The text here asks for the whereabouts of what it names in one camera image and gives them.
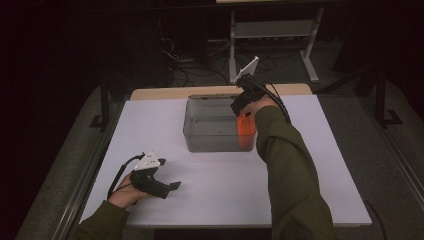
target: white table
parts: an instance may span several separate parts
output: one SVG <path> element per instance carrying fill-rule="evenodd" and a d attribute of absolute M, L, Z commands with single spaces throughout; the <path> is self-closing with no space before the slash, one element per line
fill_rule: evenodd
<path fill-rule="evenodd" d="M 321 193 L 330 207 L 334 225 L 371 224 L 317 97 L 291 95 L 282 99 L 314 159 Z M 154 150 L 167 160 L 156 172 L 156 180 L 182 184 L 165 200 L 150 198 L 130 207 L 128 226 L 270 227 L 265 163 L 255 149 L 234 153 L 189 152 L 183 135 L 186 101 L 157 99 L 125 104 L 81 220 L 92 215 L 106 198 L 123 163 L 134 155 Z M 136 161 L 128 165 L 123 175 L 135 164 Z"/>

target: olive green sleeve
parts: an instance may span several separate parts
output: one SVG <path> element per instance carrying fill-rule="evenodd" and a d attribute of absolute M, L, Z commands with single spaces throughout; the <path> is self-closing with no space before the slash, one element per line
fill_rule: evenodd
<path fill-rule="evenodd" d="M 103 201 L 96 212 L 71 233 L 69 240 L 122 239 L 129 212 L 107 201 Z"/>
<path fill-rule="evenodd" d="M 274 106 L 260 109 L 255 122 L 256 148 L 268 170 L 273 240 L 335 239 L 331 213 L 300 133 Z"/>

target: hand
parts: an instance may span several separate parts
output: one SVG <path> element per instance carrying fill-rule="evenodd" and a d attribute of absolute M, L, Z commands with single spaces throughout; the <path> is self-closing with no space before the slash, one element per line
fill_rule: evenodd
<path fill-rule="evenodd" d="M 126 209 L 140 199 L 150 197 L 151 195 L 145 192 L 142 192 L 136 188 L 131 183 L 130 174 L 124 177 L 121 184 L 119 184 L 119 190 L 115 191 L 112 196 L 108 199 L 108 202 L 112 203 L 115 206 Z"/>
<path fill-rule="evenodd" d="M 252 115 L 255 115 L 259 111 L 259 109 L 261 109 L 265 106 L 276 106 L 276 107 L 278 107 L 278 105 L 268 95 L 265 95 L 261 99 L 259 99 L 258 101 L 252 102 L 252 103 L 248 104 L 246 107 L 244 107 L 240 111 L 240 114 L 251 113 Z"/>

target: plastic bin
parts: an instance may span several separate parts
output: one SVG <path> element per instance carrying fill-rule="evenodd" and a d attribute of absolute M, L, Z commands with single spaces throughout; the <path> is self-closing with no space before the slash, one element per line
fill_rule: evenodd
<path fill-rule="evenodd" d="M 253 149 L 253 117 L 237 118 L 231 98 L 190 98 L 184 136 L 190 152 L 248 152 Z"/>

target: orange block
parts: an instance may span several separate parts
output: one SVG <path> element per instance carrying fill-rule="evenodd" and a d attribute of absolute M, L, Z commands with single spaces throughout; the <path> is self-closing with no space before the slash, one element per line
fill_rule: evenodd
<path fill-rule="evenodd" d="M 245 116 L 241 114 L 237 117 L 237 133 L 239 139 L 239 147 L 246 149 L 252 146 L 255 138 L 255 119 L 252 115 Z"/>

